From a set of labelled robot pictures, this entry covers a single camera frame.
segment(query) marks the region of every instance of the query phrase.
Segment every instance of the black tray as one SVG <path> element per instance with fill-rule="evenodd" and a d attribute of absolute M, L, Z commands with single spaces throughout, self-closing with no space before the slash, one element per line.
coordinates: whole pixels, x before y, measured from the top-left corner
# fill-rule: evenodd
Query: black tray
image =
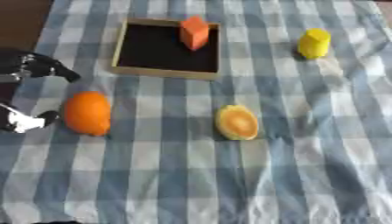
<path fill-rule="evenodd" d="M 128 19 L 122 25 L 112 68 L 119 74 L 147 74 L 213 80 L 219 71 L 218 24 L 197 51 L 179 39 L 179 21 Z"/>

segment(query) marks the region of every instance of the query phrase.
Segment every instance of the orange block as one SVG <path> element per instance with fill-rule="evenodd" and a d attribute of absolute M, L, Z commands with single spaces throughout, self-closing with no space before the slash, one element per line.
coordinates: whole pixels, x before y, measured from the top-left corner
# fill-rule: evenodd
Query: orange block
<path fill-rule="evenodd" d="M 180 23 L 181 41 L 191 50 L 196 51 L 208 41 L 209 27 L 201 17 L 189 17 Z"/>

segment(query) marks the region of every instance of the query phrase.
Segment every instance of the yellow block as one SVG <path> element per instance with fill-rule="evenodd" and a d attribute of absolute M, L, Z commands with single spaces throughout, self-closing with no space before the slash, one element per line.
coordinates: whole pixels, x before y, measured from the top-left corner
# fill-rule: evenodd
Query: yellow block
<path fill-rule="evenodd" d="M 244 106 L 228 105 L 221 108 L 215 123 L 220 133 L 231 140 L 251 140 L 257 136 L 257 118 Z"/>
<path fill-rule="evenodd" d="M 322 29 L 307 30 L 298 41 L 298 52 L 308 60 L 326 56 L 331 42 L 331 34 Z"/>

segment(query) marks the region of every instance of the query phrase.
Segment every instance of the robotic hand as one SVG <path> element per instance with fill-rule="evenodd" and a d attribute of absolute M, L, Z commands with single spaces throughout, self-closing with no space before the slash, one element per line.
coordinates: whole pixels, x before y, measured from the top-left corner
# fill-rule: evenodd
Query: robotic hand
<path fill-rule="evenodd" d="M 21 82 L 25 78 L 59 76 L 68 82 L 80 76 L 61 62 L 34 52 L 0 48 L 0 83 Z M 11 105 L 11 99 L 0 100 L 0 129 L 16 133 L 44 128 L 59 118 L 57 111 L 46 111 L 38 116 L 25 115 Z"/>

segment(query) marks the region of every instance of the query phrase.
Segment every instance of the orange slice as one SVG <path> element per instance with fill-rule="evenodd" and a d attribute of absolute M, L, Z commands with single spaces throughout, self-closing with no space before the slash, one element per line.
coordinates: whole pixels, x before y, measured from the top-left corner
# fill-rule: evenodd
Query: orange slice
<path fill-rule="evenodd" d="M 217 112 L 215 123 L 220 133 L 231 140 L 251 140 L 257 136 L 257 118 L 241 105 L 221 108 Z"/>

